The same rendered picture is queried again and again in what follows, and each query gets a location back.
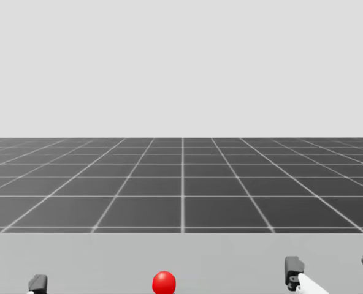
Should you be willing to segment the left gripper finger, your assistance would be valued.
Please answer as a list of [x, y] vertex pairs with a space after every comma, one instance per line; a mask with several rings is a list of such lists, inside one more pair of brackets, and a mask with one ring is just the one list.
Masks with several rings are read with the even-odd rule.
[[48, 277], [45, 274], [36, 274], [28, 282], [26, 294], [48, 294]]

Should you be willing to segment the glossy round ball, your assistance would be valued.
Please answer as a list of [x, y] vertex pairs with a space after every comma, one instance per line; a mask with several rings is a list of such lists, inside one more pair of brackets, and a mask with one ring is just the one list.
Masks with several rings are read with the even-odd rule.
[[152, 290], [155, 294], [174, 294], [176, 278], [168, 271], [160, 271], [153, 277]]

